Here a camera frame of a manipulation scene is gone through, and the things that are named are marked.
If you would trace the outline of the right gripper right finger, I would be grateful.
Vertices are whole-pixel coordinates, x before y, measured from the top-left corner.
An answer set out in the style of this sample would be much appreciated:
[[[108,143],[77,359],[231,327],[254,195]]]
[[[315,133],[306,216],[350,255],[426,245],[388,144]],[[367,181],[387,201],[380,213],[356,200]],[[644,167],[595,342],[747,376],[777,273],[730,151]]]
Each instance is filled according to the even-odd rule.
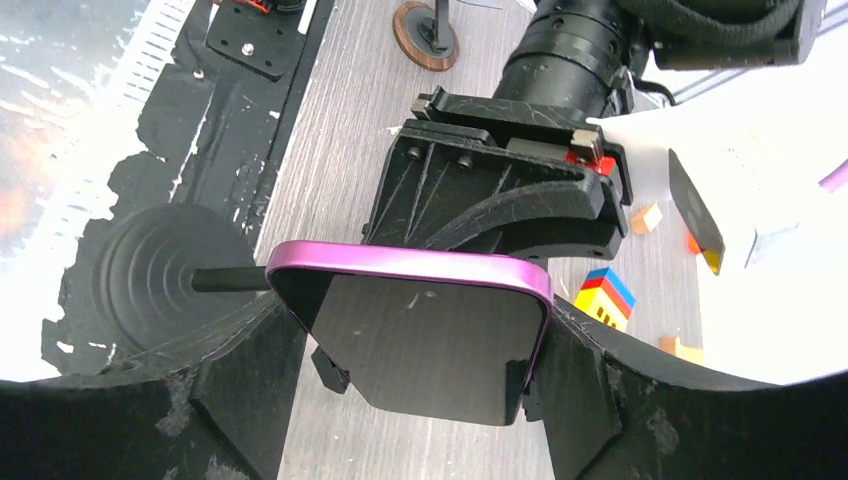
[[[847,377],[777,386],[669,355],[558,301],[535,369],[559,479],[843,479]]]

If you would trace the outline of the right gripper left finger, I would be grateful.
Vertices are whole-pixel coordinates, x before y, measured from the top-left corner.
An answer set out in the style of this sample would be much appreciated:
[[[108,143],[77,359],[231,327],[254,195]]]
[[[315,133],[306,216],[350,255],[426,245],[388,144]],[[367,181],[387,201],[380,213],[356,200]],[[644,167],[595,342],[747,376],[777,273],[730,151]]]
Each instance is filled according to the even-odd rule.
[[[267,293],[94,375],[1,385],[5,479],[274,479],[305,336]]]

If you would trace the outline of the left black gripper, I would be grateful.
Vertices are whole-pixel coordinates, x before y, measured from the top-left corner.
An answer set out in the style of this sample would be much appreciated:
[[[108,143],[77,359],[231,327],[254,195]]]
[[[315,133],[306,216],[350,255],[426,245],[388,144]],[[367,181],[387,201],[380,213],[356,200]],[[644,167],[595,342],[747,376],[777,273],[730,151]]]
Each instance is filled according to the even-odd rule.
[[[633,200],[624,148],[566,107],[418,96],[388,149],[369,245],[613,259]]]

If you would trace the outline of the black round-base pole stand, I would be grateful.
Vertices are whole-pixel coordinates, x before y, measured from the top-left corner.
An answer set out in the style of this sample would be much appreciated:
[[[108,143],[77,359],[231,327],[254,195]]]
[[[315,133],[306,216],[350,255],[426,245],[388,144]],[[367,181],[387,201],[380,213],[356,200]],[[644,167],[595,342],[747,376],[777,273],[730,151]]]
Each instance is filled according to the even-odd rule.
[[[121,221],[98,256],[92,294],[128,352],[102,375],[191,368],[197,393],[296,389],[305,335],[244,235],[206,207],[160,205]]]

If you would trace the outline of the purple phone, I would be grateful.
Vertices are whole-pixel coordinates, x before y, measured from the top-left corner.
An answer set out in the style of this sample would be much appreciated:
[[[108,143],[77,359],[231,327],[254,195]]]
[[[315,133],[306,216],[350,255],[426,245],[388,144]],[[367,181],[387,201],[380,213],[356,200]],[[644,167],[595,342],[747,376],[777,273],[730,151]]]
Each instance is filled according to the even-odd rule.
[[[543,268],[501,255],[286,241],[266,277],[327,388],[490,426],[516,418],[553,299]]]

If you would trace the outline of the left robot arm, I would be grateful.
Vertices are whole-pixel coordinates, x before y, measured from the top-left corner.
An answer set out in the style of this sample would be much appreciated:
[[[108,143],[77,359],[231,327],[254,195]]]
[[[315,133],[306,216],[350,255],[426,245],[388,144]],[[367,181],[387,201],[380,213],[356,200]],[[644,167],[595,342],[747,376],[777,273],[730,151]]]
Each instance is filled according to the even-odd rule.
[[[663,69],[792,65],[821,1],[541,1],[490,98],[419,95],[391,145],[368,245],[611,259],[634,188],[599,118]]]

